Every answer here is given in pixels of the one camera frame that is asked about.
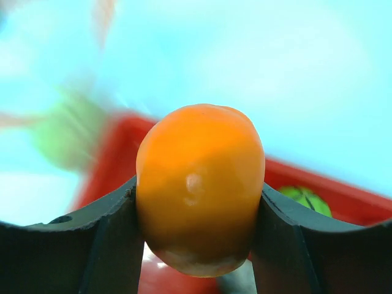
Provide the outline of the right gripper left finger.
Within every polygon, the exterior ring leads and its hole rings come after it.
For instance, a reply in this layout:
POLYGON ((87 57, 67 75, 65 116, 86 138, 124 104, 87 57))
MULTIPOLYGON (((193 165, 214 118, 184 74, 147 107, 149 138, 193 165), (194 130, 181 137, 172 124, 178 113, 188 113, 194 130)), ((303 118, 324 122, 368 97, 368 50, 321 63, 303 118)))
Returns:
POLYGON ((137 293, 135 179, 47 224, 1 223, 2 293, 137 293))

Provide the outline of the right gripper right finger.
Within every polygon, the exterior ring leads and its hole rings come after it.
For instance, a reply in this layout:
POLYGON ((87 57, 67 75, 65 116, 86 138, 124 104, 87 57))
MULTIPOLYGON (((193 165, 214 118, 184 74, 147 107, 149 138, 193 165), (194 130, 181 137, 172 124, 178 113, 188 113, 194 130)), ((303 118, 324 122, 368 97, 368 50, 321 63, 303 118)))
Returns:
POLYGON ((258 293, 391 293, 391 221, 364 227, 265 184, 252 247, 258 293))

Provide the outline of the toy whole watermelon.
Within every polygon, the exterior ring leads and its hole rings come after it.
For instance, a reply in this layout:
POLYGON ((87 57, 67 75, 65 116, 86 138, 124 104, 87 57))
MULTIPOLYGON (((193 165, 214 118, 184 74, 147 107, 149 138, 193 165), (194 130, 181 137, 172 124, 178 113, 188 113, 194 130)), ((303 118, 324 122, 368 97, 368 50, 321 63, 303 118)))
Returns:
POLYGON ((309 209, 325 216, 332 217, 328 204, 308 188, 284 186, 279 189, 279 192, 309 209))

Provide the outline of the toy yellow orange mango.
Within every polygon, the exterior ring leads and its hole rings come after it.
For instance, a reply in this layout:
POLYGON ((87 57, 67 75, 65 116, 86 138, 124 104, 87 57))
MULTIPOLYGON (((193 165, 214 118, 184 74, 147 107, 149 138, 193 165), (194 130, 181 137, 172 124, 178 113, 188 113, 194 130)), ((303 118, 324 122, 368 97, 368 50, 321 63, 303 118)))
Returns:
POLYGON ((143 139, 136 174, 138 223, 164 263, 196 277, 244 263, 265 176, 263 146, 245 114, 211 104, 171 112, 143 139))

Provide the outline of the toy green cabbage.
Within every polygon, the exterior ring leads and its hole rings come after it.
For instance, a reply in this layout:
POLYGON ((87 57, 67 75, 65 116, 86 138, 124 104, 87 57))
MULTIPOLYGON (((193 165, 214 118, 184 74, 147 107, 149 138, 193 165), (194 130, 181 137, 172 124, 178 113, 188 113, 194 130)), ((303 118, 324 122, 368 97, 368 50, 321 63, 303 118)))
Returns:
POLYGON ((54 166, 80 172, 93 161, 109 114, 85 92, 58 91, 60 102, 31 127, 32 143, 54 166))

